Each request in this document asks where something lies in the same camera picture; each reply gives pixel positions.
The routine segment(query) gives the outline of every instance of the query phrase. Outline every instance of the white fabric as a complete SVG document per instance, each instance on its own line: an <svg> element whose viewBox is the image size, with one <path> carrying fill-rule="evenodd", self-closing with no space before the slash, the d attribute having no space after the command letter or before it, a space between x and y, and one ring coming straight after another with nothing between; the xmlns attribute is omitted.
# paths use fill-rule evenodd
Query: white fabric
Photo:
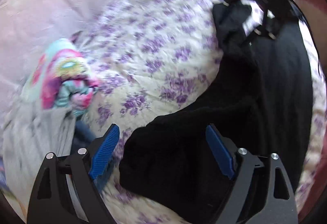
<svg viewBox="0 0 327 224"><path fill-rule="evenodd" d="M0 0L0 124L10 97L53 41L69 37L108 0Z"/></svg>
<svg viewBox="0 0 327 224"><path fill-rule="evenodd" d="M45 155L70 154L75 120L70 108L42 110L40 103L26 103L20 98L6 116L1 131L6 180L25 212Z"/></svg>

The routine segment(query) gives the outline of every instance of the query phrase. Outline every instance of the metal screw head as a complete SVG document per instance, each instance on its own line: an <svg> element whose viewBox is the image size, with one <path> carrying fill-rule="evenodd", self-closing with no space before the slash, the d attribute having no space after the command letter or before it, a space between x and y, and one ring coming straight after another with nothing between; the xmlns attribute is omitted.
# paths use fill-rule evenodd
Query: metal screw head
<svg viewBox="0 0 327 224"><path fill-rule="evenodd" d="M272 158L273 160L277 160L277 159L279 159L279 155L276 154L276 153L272 153L270 156L271 156L271 158Z"/></svg>
<svg viewBox="0 0 327 224"><path fill-rule="evenodd" d="M82 147L77 151L77 153L80 155L84 155L86 153L86 151L87 151L86 148Z"/></svg>
<svg viewBox="0 0 327 224"><path fill-rule="evenodd" d="M48 160L52 159L54 157L54 154L52 152L48 153L46 156L45 156Z"/></svg>
<svg viewBox="0 0 327 224"><path fill-rule="evenodd" d="M241 155L246 155L247 154L247 150L245 148L239 148L238 149L238 153L240 153Z"/></svg>

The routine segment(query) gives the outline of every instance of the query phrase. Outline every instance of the purple flower pattern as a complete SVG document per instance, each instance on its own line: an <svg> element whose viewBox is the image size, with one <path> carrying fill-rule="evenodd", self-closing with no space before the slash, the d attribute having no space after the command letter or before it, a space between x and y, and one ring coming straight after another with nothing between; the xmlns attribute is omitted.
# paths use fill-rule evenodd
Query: purple flower pattern
<svg viewBox="0 0 327 224"><path fill-rule="evenodd" d="M133 51L126 52L117 60L117 63L126 63L132 58L133 58Z"/></svg>
<svg viewBox="0 0 327 224"><path fill-rule="evenodd" d="M218 50L218 40L215 35L207 36L202 35L203 49Z"/></svg>
<svg viewBox="0 0 327 224"><path fill-rule="evenodd" d="M156 72L164 63L160 59L155 59L153 61L146 60L145 66L148 68L148 72L153 74Z"/></svg>
<svg viewBox="0 0 327 224"><path fill-rule="evenodd" d="M109 64L101 64L98 66L98 69L96 70L97 73L103 72L110 69L110 65Z"/></svg>
<svg viewBox="0 0 327 224"><path fill-rule="evenodd" d="M172 35L172 34L170 34L170 33L167 33L167 37L168 37L168 41L169 41L170 43L174 43L174 44L176 44L176 36L175 36L175 35Z"/></svg>
<svg viewBox="0 0 327 224"><path fill-rule="evenodd" d="M195 77L185 78L184 73L177 77L171 74L166 75L165 86L160 90L160 98L167 101L175 101L179 107L187 102L187 98L195 91Z"/></svg>
<svg viewBox="0 0 327 224"><path fill-rule="evenodd" d="M186 62L191 54L191 48L187 45L186 47L180 47L175 51L175 58L173 58L173 61L176 63L177 61L183 61Z"/></svg>
<svg viewBox="0 0 327 224"><path fill-rule="evenodd" d="M206 20L206 21L204 21L204 25L205 25L205 27L211 27L213 25L213 23L211 20Z"/></svg>
<svg viewBox="0 0 327 224"><path fill-rule="evenodd" d="M111 36L111 34L113 34L114 32L116 32L117 29L112 25L106 24L102 26L101 30L104 36L108 37Z"/></svg>
<svg viewBox="0 0 327 224"><path fill-rule="evenodd" d="M117 178L114 179L115 189L118 191L118 194L115 195L115 198L118 199L123 205L130 203L136 195L124 189Z"/></svg>
<svg viewBox="0 0 327 224"><path fill-rule="evenodd" d="M151 20L147 19L147 20L143 21L142 23L139 23L137 27L139 29L145 29L150 22L151 22Z"/></svg>
<svg viewBox="0 0 327 224"><path fill-rule="evenodd" d="M135 23L136 21L137 21L136 18L130 17L128 20L128 23L131 25L131 24Z"/></svg>
<svg viewBox="0 0 327 224"><path fill-rule="evenodd" d="M124 155L124 145L128 138L130 138L132 134L132 129L128 128L122 132L122 136L119 138L118 143L115 147L115 150L113 152L113 157L115 158L115 162L118 165L120 160L123 158Z"/></svg>
<svg viewBox="0 0 327 224"><path fill-rule="evenodd" d="M147 102L147 94L145 90L142 90L140 93L135 92L133 95L127 95L127 98L124 103L122 103L123 108L120 110L120 114L124 117L129 111L131 116L137 115L137 113L143 109L149 107Z"/></svg>
<svg viewBox="0 0 327 224"><path fill-rule="evenodd" d="M127 79L127 81L129 83L134 83L135 82L134 76L132 74L128 73L126 79Z"/></svg>
<svg viewBox="0 0 327 224"><path fill-rule="evenodd" d="M189 21L191 21L192 18L193 18L192 14L184 13L184 14L177 16L177 21L178 22L189 22Z"/></svg>
<svg viewBox="0 0 327 224"><path fill-rule="evenodd" d="M162 36L155 36L154 39L147 39L146 44L142 46L141 51L143 53L151 52L157 53L161 47L166 43Z"/></svg>
<svg viewBox="0 0 327 224"><path fill-rule="evenodd" d="M98 114L99 118L97 120L97 123L99 124L100 127L103 127L107 119L113 115L111 112L111 104L106 104L106 105L101 105L99 104L98 106Z"/></svg>
<svg viewBox="0 0 327 224"><path fill-rule="evenodd" d="M172 9L165 9L164 11L163 11L163 13L166 15L166 16L171 16L171 15L173 15L174 13L175 13L175 11L174 10L172 10Z"/></svg>
<svg viewBox="0 0 327 224"><path fill-rule="evenodd" d="M136 32L134 36L136 37L137 40L139 40L140 38L144 37L144 33Z"/></svg>
<svg viewBox="0 0 327 224"><path fill-rule="evenodd" d="M117 51L118 47L117 46L111 46L111 47L107 47L107 49L105 50L105 52L102 55L102 58L108 58L111 57L113 53L115 53Z"/></svg>
<svg viewBox="0 0 327 224"><path fill-rule="evenodd" d="M99 89L105 95L112 94L114 89L126 83L126 79L116 74L115 76L106 76L104 82L100 85Z"/></svg>
<svg viewBox="0 0 327 224"><path fill-rule="evenodd" d="M183 32L185 32L187 34L191 34L192 32L194 32L196 30L195 26L182 26L181 29Z"/></svg>
<svg viewBox="0 0 327 224"><path fill-rule="evenodd" d="M162 29L164 29L166 26L167 26L167 23L166 23L166 22L163 22L163 23L161 23L161 24L159 24L159 25L156 25L156 26L154 27L154 29L155 29L155 30L162 30Z"/></svg>

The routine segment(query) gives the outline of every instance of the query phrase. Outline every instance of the clothing pile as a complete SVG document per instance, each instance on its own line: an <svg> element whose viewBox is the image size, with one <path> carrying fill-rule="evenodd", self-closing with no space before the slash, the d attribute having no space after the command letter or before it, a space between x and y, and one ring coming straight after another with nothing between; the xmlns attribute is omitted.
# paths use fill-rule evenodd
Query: clothing pile
<svg viewBox="0 0 327 224"><path fill-rule="evenodd" d="M71 106L82 115L97 92L99 81L71 41L52 43L41 56L22 91L26 101L40 100L43 109Z"/></svg>
<svg viewBox="0 0 327 224"><path fill-rule="evenodd" d="M193 104L132 133L119 166L122 187L191 223L209 221L233 186L205 139L213 123L254 155L278 153L295 191L310 137L313 89L300 30L304 19L292 7L288 21L270 13L266 29L273 37L265 37L260 23L248 26L258 8L254 1L214 5L224 52L216 79Z"/></svg>

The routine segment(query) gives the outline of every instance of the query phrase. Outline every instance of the wrinkled fabric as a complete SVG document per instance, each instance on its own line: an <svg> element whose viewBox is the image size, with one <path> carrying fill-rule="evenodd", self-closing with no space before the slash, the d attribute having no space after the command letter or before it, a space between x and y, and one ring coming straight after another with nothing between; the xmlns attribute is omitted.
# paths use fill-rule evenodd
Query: wrinkled fabric
<svg viewBox="0 0 327 224"><path fill-rule="evenodd" d="M114 152L116 167L103 195L112 215L122 223L183 222L168 208L122 188L117 165L126 140L136 128L188 106L216 77L223 52L212 21L214 2L219 0L111 0L96 25L77 40L78 49L103 80L84 121L97 136L102 136L111 123L121 129ZM248 35L262 22L263 12L255 2L247 4L252 7L251 18L243 24ZM314 96L310 143L302 172L309 176L322 148L326 87L323 74L318 72L318 55L310 33L303 33L299 25L309 56ZM301 179L299 187L312 182L311 177Z"/></svg>
<svg viewBox="0 0 327 224"><path fill-rule="evenodd" d="M75 130L71 108L43 110L38 102L19 98L1 131L7 185L27 212L36 175L45 155L70 154Z"/></svg>
<svg viewBox="0 0 327 224"><path fill-rule="evenodd" d="M98 79L81 53L62 38L41 56L21 97L29 102L40 100L43 109L71 106L78 117L90 106L98 85Z"/></svg>

